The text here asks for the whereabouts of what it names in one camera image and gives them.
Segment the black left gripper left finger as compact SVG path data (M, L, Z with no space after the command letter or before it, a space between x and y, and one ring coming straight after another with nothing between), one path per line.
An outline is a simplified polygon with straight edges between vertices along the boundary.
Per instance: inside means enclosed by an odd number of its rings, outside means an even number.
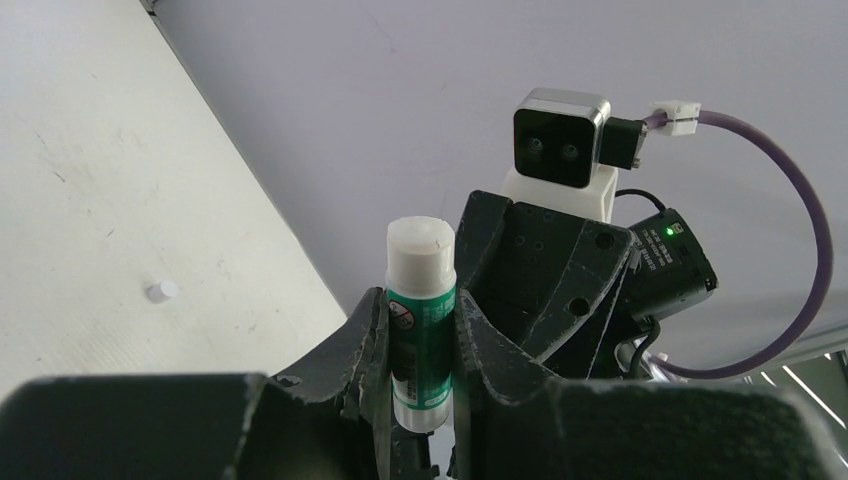
M274 375L53 376L1 405L5 479L386 479L388 306Z

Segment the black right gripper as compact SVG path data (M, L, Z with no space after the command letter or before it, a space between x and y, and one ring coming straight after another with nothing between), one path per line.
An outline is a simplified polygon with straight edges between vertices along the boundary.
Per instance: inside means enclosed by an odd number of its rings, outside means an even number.
M457 286L491 323L565 378L596 369L635 237L623 227L472 191L456 235Z

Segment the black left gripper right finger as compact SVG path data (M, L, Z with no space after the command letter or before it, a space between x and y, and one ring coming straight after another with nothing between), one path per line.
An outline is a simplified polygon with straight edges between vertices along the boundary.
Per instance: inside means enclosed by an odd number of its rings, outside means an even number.
M455 309L454 466L462 479L843 479L800 396L734 383L569 380Z

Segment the green white glue stick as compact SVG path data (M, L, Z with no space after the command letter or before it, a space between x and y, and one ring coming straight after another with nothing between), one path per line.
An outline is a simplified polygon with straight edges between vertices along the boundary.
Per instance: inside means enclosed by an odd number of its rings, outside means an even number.
M440 428L452 397L455 232L444 220L410 216L387 229L386 295L395 419L419 434Z

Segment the white glue stick cap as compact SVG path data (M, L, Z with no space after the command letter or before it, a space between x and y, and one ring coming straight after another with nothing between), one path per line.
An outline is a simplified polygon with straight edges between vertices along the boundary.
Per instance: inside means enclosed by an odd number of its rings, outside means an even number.
M171 280L162 280L148 286L145 295L154 304L162 304L178 296L179 286Z

